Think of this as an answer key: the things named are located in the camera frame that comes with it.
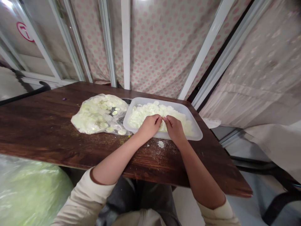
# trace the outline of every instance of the gray pants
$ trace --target gray pants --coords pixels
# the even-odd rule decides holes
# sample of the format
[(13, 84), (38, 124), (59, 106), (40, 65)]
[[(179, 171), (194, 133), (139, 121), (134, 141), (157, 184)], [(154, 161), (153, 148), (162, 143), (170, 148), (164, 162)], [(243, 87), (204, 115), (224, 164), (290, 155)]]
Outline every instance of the gray pants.
[(166, 226), (181, 226), (169, 185), (120, 177), (107, 203), (98, 215), (96, 226), (110, 226), (116, 218), (130, 211), (153, 209)]

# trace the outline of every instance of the left hand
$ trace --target left hand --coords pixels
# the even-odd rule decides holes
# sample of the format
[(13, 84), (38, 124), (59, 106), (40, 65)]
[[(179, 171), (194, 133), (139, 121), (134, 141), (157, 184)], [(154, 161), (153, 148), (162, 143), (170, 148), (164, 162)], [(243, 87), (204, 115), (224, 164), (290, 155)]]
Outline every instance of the left hand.
[(160, 115), (147, 116), (136, 134), (147, 142), (158, 132), (161, 123), (162, 117)]

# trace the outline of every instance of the hand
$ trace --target hand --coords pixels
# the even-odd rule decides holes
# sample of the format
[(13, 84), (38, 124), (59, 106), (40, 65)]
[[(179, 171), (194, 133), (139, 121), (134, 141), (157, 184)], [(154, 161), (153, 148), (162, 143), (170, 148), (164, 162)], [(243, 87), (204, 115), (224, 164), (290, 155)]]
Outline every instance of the hand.
[(162, 117), (160, 115), (147, 116), (138, 129), (137, 134), (147, 142), (151, 139), (159, 130), (162, 123)]
[(177, 146), (181, 142), (187, 141), (180, 120), (169, 115), (164, 117), (163, 120), (166, 124), (168, 135)]

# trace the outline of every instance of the pink polka dot fabric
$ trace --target pink polka dot fabric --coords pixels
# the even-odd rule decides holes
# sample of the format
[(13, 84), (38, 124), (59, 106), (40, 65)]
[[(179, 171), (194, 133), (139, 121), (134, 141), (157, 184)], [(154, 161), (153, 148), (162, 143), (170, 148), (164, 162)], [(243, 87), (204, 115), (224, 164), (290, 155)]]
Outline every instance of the pink polka dot fabric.
[[(186, 98), (196, 87), (251, 0), (236, 0)], [(97, 0), (72, 6), (96, 83), (110, 81)], [(220, 0), (133, 0), (131, 13), (131, 89), (177, 98), (199, 52)], [(109, 1), (115, 70), (123, 86), (120, 0)]]
[[(250, 0), (236, 0), (202, 64), (196, 87)], [(177, 98), (200, 50), (218, 0), (133, 0), (131, 85), (135, 91)]]
[(103, 29), (97, 0), (70, 1), (95, 83), (110, 83)]

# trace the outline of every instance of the wooden table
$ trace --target wooden table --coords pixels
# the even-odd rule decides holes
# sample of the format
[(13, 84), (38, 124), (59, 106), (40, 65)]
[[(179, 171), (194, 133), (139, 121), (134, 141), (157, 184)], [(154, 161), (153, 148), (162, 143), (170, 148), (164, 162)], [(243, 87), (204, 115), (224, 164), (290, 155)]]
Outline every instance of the wooden table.
[[(84, 100), (97, 94), (121, 98), (146, 97), (188, 107), (203, 132), (200, 141), (189, 141), (205, 167), (226, 194), (250, 197), (252, 190), (229, 156), (187, 101), (108, 86), (76, 82), (0, 107), (0, 153), (57, 165), (89, 169), (129, 138), (109, 133), (82, 134), (70, 122)], [(189, 186), (181, 155), (172, 141), (152, 138), (125, 168), (123, 176), (174, 186)]]

